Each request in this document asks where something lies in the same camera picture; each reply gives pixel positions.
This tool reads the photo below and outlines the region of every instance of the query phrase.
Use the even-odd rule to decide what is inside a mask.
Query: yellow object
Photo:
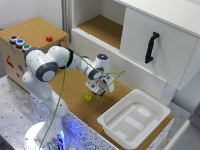
[[[85,99],[85,101],[89,102],[91,100],[91,95],[90,94],[86,94],[84,99]]]

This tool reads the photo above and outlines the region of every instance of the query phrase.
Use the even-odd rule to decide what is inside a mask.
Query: black handle
[[[157,39],[160,35],[156,32],[153,32],[153,36],[151,37],[150,41],[149,41],[149,45],[147,48],[147,53],[146,53],[146,57],[145,57],[145,63],[148,64],[150,61],[153,60],[153,57],[151,57],[151,53],[153,50],[153,45],[154,45],[154,40]]]

